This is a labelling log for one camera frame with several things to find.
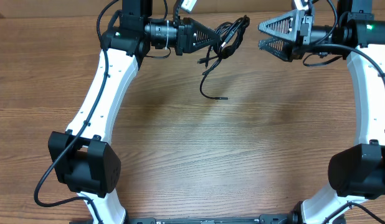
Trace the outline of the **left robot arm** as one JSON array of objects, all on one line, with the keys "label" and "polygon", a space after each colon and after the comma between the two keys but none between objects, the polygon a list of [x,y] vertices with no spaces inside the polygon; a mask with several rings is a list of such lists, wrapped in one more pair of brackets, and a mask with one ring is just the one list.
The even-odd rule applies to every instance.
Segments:
[{"label": "left robot arm", "polygon": [[151,1],[123,1],[105,32],[98,33],[100,56],[89,91],[74,119],[62,133],[50,135],[51,170],[60,183],[85,202],[92,223],[127,223],[116,185],[121,162],[111,147],[112,132],[125,93],[152,47],[190,54],[220,37],[179,11],[195,3],[177,1],[173,18],[155,19]]}]

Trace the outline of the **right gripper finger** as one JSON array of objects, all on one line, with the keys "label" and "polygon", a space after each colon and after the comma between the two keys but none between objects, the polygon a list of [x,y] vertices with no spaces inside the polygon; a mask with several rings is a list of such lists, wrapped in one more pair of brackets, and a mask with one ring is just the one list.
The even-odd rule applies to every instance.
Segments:
[{"label": "right gripper finger", "polygon": [[258,30],[264,34],[294,43],[298,39],[298,31],[305,16],[304,10],[292,10],[259,24]]},{"label": "right gripper finger", "polygon": [[293,60],[293,44],[276,37],[260,40],[259,49],[276,56],[284,62],[291,62]]}]

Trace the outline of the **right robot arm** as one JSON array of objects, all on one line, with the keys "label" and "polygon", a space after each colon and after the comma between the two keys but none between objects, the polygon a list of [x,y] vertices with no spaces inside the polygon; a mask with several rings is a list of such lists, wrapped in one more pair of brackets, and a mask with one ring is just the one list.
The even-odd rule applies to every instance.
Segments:
[{"label": "right robot arm", "polygon": [[370,0],[331,5],[332,26],[315,24],[315,3],[295,1],[294,10],[259,24],[268,39],[259,48],[291,62],[312,55],[346,60],[356,108],[354,144],[334,155],[328,182],[290,213],[262,214],[260,223],[344,223],[345,212],[385,195],[385,21]]}]

